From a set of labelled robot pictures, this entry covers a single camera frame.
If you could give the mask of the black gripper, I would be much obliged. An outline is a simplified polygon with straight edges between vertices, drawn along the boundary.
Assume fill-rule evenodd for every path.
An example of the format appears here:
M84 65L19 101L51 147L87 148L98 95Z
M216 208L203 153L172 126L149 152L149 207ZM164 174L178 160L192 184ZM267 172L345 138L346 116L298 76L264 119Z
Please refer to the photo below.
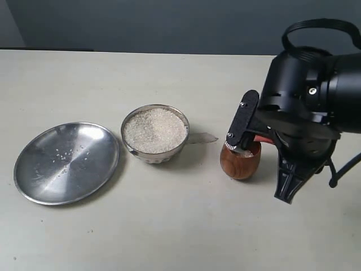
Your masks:
M285 203L320 168L334 167L331 156L341 137L327 108L328 82L339 57L323 50L314 53L317 60L311 64L286 51L276 56L260 100L256 90L243 95L226 135L229 150L247 150L255 137L248 128L257 108L256 117L271 128L279 152L274 197Z

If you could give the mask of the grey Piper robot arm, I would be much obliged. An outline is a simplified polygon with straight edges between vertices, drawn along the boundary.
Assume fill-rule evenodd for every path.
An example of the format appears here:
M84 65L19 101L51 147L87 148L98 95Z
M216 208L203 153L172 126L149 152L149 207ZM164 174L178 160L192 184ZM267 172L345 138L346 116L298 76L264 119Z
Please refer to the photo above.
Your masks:
M333 56L315 50L320 66L287 52L276 56L261 92L247 91L226 135L233 153L265 141L278 150L275 197L291 203L295 194L324 167L330 187L360 162L336 170L332 154L341 133L360 133L360 55Z

